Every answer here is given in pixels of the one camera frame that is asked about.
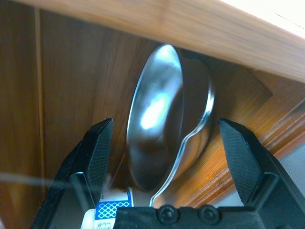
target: wooden board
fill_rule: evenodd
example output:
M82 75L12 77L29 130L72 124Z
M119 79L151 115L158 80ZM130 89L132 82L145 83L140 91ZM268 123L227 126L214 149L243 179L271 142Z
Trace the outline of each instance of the wooden board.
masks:
M0 219L7 229L29 228L43 198L35 58L33 8L0 0Z
M217 90L217 118L244 124L277 157L305 141L304 84L213 58L204 61L212 70ZM164 203L199 207L231 190L232 185L216 125L203 155L166 189L156 207Z
M125 153L133 93L157 43L46 11L41 38L46 176L54 178L90 126L109 117L114 175Z
M17 0L305 82L305 39L220 0Z

